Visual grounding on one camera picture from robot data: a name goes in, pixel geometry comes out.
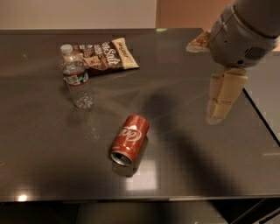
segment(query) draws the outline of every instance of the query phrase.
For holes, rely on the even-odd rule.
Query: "table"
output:
[[[279,56],[280,52],[271,52],[258,65],[251,67],[248,70],[248,83],[245,87],[278,142],[280,141],[280,107],[277,103]]]
[[[201,29],[0,31],[0,201],[212,200],[280,195],[277,142],[242,94],[206,123],[209,53]],[[59,67],[65,43],[125,37],[139,69],[95,76],[91,110],[74,106]],[[150,123],[143,155],[109,154],[125,119]]]

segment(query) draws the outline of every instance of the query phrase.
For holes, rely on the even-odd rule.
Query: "bottle cap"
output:
[[[73,51],[73,47],[71,45],[62,45],[60,50],[62,53],[71,53]]]

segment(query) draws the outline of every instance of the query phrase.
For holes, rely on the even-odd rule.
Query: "soda can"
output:
[[[131,165],[139,155],[149,127],[140,115],[130,115],[113,143],[112,159],[119,165]]]

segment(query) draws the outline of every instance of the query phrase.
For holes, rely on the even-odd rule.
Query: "water bottle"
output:
[[[74,52],[71,45],[63,45],[60,50],[62,53],[61,69],[73,97],[73,103],[80,109],[89,109],[94,100],[90,92],[88,73],[83,59],[77,52]]]

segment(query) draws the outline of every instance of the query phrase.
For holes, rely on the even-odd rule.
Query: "can label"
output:
[[[79,86],[88,81],[88,73],[84,71],[82,73],[64,74],[64,79],[68,85]]]
[[[123,127],[119,137],[125,137],[128,142],[135,142],[142,137],[142,133],[135,125]]]
[[[111,157],[120,165],[130,165],[141,150],[148,132],[148,122],[139,115],[130,115],[114,141]]]

